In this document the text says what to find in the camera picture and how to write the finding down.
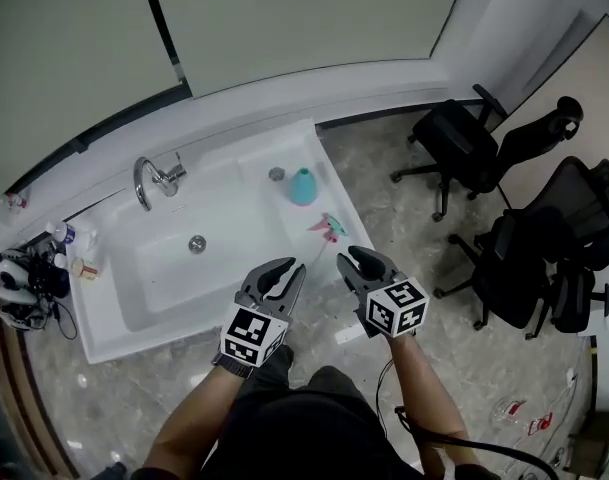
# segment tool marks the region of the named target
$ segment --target black cable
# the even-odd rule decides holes
[[[53,300],[53,302],[55,304],[57,304],[58,306],[63,307],[64,310],[68,313],[68,317],[71,320],[71,324],[73,324],[73,329],[75,330],[75,334],[73,334],[72,337],[67,336],[67,334],[64,332],[64,329],[62,329],[62,323],[60,321],[60,318],[56,317],[55,320],[57,320],[57,325],[60,328],[60,332],[62,333],[62,336],[64,336],[69,341],[73,341],[75,338],[77,338],[77,325],[75,324],[75,319],[73,318],[73,315],[71,315],[71,312],[69,311],[69,309],[64,304],[62,304],[60,301]]]
[[[553,438],[557,434],[557,431],[562,427],[562,425],[566,421],[566,417],[568,416],[568,413],[571,410],[571,405],[573,405],[573,399],[575,398],[575,392],[577,391],[577,382],[578,381],[577,381],[577,378],[576,378],[575,379],[575,384],[573,386],[573,393],[571,393],[571,399],[568,402],[568,406],[566,407],[566,411],[564,412],[564,416],[562,416],[562,419],[558,423],[557,427],[555,427],[555,430],[553,431],[551,436],[548,438],[548,441],[546,441],[546,444],[544,445],[544,448],[542,448],[542,453],[540,454],[540,457],[542,457],[546,453],[546,448],[548,448],[548,445],[551,444],[551,441],[553,441]],[[526,474],[526,472],[529,470],[530,467],[531,467],[530,465],[526,466],[526,469],[524,469],[524,471],[522,471],[520,476],[518,476],[517,478],[518,479],[524,479],[524,475]]]
[[[409,420],[406,417],[404,413],[404,407],[402,406],[396,407],[395,413],[399,417],[402,426],[413,436],[420,436],[422,439],[433,443],[449,444],[453,446],[465,446],[467,448],[477,448],[479,450],[486,450],[489,452],[506,455],[507,457],[511,457],[522,462],[527,462],[532,466],[537,466],[542,471],[544,471],[551,478],[551,480],[559,480],[557,474],[555,473],[555,470],[549,464],[544,462],[539,457],[531,455],[530,453],[515,450],[513,448],[507,448],[506,446],[499,446],[496,444],[489,443],[479,443],[477,441],[467,441],[466,439],[458,439],[456,437],[436,434],[435,432],[426,430]]]
[[[380,376],[377,379],[377,389],[375,390],[375,409],[377,410],[377,419],[384,427],[384,437],[388,437],[388,430],[386,429],[386,423],[384,423],[384,416],[382,416],[382,411],[380,409],[380,388],[382,387],[382,383],[384,382],[384,377],[388,373],[388,371],[393,366],[393,360],[391,359],[388,363],[384,365],[382,371],[380,372]]]

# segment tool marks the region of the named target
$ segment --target teal bottle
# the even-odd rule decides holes
[[[298,206],[307,206],[317,198],[315,176],[306,167],[298,169],[291,178],[290,198]]]

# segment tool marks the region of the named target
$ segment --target faucet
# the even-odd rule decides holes
[[[151,211],[151,202],[146,197],[146,192],[144,192],[144,184],[142,181],[142,171],[144,170],[144,166],[149,170],[152,175],[153,183],[155,183],[166,197],[173,197],[177,194],[177,186],[179,185],[179,180],[182,176],[186,175],[186,170],[182,166],[182,161],[180,160],[179,153],[175,152],[177,155],[177,161],[179,162],[175,167],[173,167],[168,174],[164,171],[160,171],[153,162],[151,162],[145,156],[139,157],[135,161],[135,166],[133,167],[133,183],[135,185],[135,195],[137,196],[137,200],[142,205],[142,208],[147,212]]]

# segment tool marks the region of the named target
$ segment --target paper cup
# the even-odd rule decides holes
[[[100,275],[95,265],[82,258],[75,258],[73,260],[73,263],[71,263],[71,274],[81,279],[88,279],[89,281],[96,279]]]

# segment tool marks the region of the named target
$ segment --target black office chair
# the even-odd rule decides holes
[[[592,270],[571,261],[559,262],[535,332],[528,333],[526,339],[539,336],[550,308],[553,308],[551,323],[563,333],[578,333],[588,327],[593,300],[604,303],[604,318],[608,317],[609,285],[604,285],[604,292],[594,292],[594,287],[595,274]]]
[[[459,245],[475,264],[472,277],[450,290],[436,288],[437,299],[465,288],[473,288],[482,301],[482,319],[473,325],[476,331],[488,324],[493,312],[513,327],[524,329],[531,320],[537,302],[548,293],[546,264],[533,251],[528,235],[523,234],[510,216],[500,217],[488,235],[487,247],[478,255],[459,235],[448,237]]]
[[[576,157],[559,164],[546,186],[521,210],[507,210],[549,263],[574,260],[591,270],[609,264],[609,161],[589,169]],[[481,235],[475,245],[484,249]]]
[[[408,138],[410,142],[419,140],[436,163],[390,174],[391,181],[398,183],[404,176],[440,173],[442,204],[441,210],[433,214],[435,222],[446,215],[451,179],[471,191],[468,195],[471,200],[480,193],[491,192],[513,165],[543,155],[560,141],[573,138],[584,117],[580,104],[563,96],[557,102],[557,109],[511,130],[498,148],[484,125],[492,109],[503,118],[507,113],[480,85],[474,85],[473,89],[485,102],[479,119],[454,100],[441,103],[413,127],[413,135]]]

